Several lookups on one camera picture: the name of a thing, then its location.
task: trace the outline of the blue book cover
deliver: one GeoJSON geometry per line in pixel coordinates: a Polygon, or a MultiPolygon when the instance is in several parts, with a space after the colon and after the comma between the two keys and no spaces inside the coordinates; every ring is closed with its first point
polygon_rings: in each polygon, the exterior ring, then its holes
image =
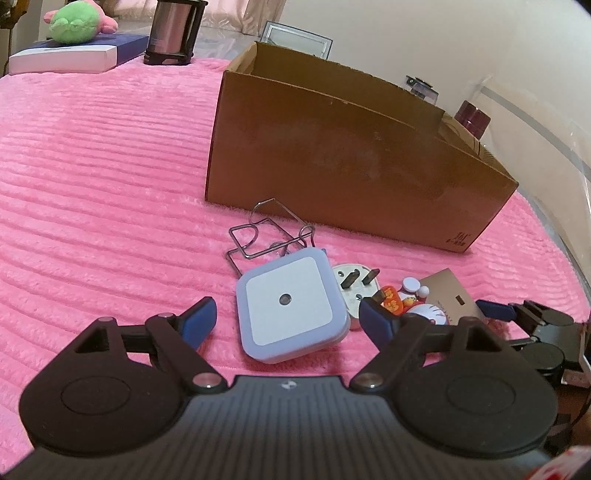
{"type": "Polygon", "coordinates": [[[54,40],[42,40],[35,42],[30,47],[26,48],[63,48],[63,47],[77,47],[77,46],[95,46],[107,45],[117,47],[117,65],[136,58],[141,55],[148,48],[148,35],[137,35],[131,33],[99,33],[91,41],[85,43],[78,43],[76,45],[64,45],[54,40]]]}

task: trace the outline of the plush toy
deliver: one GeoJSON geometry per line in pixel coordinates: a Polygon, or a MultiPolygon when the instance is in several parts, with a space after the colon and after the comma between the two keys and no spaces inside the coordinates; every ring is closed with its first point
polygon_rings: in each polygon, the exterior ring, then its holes
{"type": "Polygon", "coordinates": [[[117,22],[93,0],[76,0],[47,12],[43,21],[49,23],[53,40],[68,45],[90,41],[97,33],[115,33],[118,28],[117,22]]]}

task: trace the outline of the clear plastic sheet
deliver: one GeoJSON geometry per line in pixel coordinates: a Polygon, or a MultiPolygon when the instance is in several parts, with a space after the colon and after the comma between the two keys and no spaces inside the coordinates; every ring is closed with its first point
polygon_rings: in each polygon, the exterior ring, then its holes
{"type": "Polygon", "coordinates": [[[591,138],[527,91],[490,77],[470,101],[491,117],[482,144],[520,183],[591,300],[591,138]]]}

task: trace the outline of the orange label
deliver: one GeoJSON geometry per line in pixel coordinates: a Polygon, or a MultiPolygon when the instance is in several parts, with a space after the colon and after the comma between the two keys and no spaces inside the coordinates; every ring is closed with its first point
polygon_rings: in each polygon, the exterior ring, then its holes
{"type": "Polygon", "coordinates": [[[388,285],[387,287],[382,288],[382,291],[384,292],[384,295],[386,295],[386,299],[382,302],[384,308],[395,315],[402,315],[404,305],[402,304],[402,300],[400,300],[396,288],[388,285]]]}

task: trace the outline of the metal canister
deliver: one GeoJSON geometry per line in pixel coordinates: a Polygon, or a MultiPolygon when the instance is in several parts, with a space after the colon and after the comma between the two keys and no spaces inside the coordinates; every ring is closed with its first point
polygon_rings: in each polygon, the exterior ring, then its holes
{"type": "Polygon", "coordinates": [[[206,5],[203,0],[158,0],[144,63],[190,63],[206,5]]]}

